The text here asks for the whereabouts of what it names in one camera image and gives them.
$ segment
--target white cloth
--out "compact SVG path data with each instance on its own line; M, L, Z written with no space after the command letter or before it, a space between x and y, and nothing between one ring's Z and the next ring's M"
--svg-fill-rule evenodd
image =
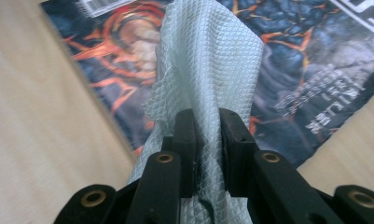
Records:
M215 0L175 0L166 8L160 35L158 82L145 105L155 127L131 181L160 150L163 136L173 135L177 112L192 108L205 146L199 192L182 201L181 222L251 223L246 200L224 191L218 107L248 124L263 44Z

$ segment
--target comic book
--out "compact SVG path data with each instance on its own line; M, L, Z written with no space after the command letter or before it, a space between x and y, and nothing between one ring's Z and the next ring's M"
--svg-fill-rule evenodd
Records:
M42 8L132 149L171 1L49 0ZM261 149L307 160L374 94L374 0L219 0L265 43L250 132Z

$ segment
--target quilted fabric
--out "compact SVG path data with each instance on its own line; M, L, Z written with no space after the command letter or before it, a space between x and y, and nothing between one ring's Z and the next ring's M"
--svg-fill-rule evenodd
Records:
M246 200L224 191L218 107L233 110L247 125L263 44L215 0L169 4L157 48L158 81L145 105L155 121L131 181L139 178L162 137L173 135L177 112L192 108L201 129L199 192L182 201L182 223L251 223Z

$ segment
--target illustrated cover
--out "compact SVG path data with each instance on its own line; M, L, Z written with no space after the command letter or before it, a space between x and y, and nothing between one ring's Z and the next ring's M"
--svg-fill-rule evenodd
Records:
M42 4L136 154L153 127L142 104L169 2ZM250 132L261 149L301 165L374 94L374 0L218 2L265 43Z

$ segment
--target light wood surface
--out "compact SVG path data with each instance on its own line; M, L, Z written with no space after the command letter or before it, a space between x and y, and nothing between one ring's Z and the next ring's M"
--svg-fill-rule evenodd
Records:
M0 0L0 223L50 223L77 190L120 189L135 158L64 55L39 0ZM374 190L374 98L298 169Z

